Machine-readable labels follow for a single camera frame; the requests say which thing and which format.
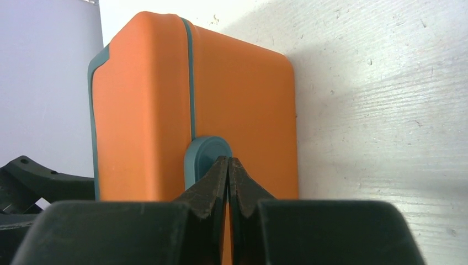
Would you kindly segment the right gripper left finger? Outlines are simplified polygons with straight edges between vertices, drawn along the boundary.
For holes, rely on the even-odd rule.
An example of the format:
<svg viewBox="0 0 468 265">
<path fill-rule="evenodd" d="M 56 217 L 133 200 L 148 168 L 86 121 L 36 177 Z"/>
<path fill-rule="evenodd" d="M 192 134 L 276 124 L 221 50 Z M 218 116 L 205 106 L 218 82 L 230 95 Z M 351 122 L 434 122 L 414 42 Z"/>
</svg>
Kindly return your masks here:
<svg viewBox="0 0 468 265">
<path fill-rule="evenodd" d="M 50 203 L 12 264 L 220 264 L 228 161 L 171 202 Z"/>
</svg>

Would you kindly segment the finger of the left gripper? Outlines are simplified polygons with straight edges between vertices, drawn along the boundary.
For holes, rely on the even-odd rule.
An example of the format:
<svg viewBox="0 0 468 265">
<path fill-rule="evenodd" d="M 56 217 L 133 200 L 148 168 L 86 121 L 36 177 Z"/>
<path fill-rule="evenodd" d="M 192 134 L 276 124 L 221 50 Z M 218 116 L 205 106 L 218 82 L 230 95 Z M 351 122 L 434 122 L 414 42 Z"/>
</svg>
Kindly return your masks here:
<svg viewBox="0 0 468 265">
<path fill-rule="evenodd" d="M 94 179 L 59 173 L 27 156 L 1 167 L 1 213 L 38 214 L 36 202 L 95 200 Z"/>
</svg>

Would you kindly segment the orange plastic medicine box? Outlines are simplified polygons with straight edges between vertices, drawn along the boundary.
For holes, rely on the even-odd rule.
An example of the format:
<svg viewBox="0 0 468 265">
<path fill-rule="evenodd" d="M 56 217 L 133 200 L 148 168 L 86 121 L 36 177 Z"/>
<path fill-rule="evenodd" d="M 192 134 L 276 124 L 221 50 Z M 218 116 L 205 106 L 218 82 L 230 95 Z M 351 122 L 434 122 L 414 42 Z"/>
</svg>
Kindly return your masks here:
<svg viewBox="0 0 468 265">
<path fill-rule="evenodd" d="M 164 264 L 276 264 L 299 196 L 282 54 L 137 13 L 88 66 L 95 197 Z"/>
</svg>

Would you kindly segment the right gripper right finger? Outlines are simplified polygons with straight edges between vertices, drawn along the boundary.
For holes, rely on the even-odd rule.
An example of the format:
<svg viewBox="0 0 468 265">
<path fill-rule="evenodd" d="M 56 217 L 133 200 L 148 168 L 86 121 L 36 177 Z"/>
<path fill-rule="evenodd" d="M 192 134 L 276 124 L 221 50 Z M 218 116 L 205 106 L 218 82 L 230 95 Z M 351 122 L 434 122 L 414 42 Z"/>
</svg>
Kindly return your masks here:
<svg viewBox="0 0 468 265">
<path fill-rule="evenodd" d="M 282 200 L 228 161 L 233 264 L 423 264 L 402 214 L 375 200 Z"/>
</svg>

